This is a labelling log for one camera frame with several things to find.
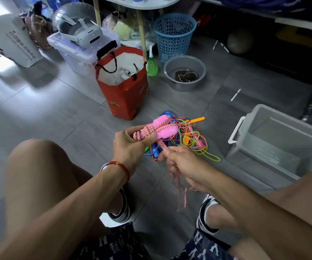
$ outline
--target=forearm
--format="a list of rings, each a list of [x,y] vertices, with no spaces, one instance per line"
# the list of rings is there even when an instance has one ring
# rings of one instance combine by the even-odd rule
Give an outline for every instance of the forearm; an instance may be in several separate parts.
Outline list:
[[[204,164],[208,189],[271,259],[312,259],[312,226]]]
[[[109,166],[0,246],[0,259],[67,259],[127,178]]]

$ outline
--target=leg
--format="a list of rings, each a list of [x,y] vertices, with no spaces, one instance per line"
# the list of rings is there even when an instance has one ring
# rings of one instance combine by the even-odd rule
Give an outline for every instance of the leg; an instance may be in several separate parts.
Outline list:
[[[95,8],[95,14],[96,14],[96,21],[97,21],[97,25],[102,27],[102,22],[101,22],[101,13],[99,11],[99,4],[98,4],[98,0],[93,0],[93,6]]]
[[[312,172],[288,187],[267,194],[266,198],[312,225]],[[236,220],[221,205],[211,206],[206,220],[211,228],[226,227],[232,231],[241,230]],[[269,259],[251,238],[239,241],[230,249],[230,253],[240,260]]]
[[[140,10],[136,11],[136,17],[137,17],[138,25],[139,25],[140,42],[141,42],[141,46],[143,48],[145,61],[147,61],[148,60],[148,52],[146,50],[146,43],[145,43],[144,20],[143,20],[143,15],[141,14]]]
[[[47,140],[27,140],[10,154],[5,167],[5,200],[8,235],[19,231],[74,192],[92,176],[74,165],[64,150]],[[122,206],[117,194],[107,211],[118,213]],[[90,237],[107,233],[97,219]]]

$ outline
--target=bracelet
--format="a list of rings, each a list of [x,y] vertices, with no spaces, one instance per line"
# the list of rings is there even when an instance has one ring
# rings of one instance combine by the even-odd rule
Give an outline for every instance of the bracelet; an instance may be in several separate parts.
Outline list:
[[[117,166],[119,166],[124,172],[125,172],[125,174],[126,174],[126,176],[127,176],[127,181],[129,181],[130,180],[130,172],[126,169],[126,167],[123,165],[123,164],[121,164],[121,163],[119,163],[119,162],[117,162],[117,161],[111,161],[111,162],[109,162],[109,165],[117,165]]]

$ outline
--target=blue plastic basket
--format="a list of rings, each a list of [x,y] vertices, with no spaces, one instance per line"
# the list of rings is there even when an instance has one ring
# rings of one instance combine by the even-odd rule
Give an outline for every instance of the blue plastic basket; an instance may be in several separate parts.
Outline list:
[[[163,65],[173,56],[186,55],[196,26],[196,20],[183,13],[168,13],[154,21],[153,30]]]

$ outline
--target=white bottle nozzle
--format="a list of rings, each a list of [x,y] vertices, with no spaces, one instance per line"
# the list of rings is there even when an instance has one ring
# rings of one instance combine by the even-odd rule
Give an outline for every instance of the white bottle nozzle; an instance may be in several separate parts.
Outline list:
[[[150,45],[150,48],[149,48],[149,57],[153,57],[153,45]]]

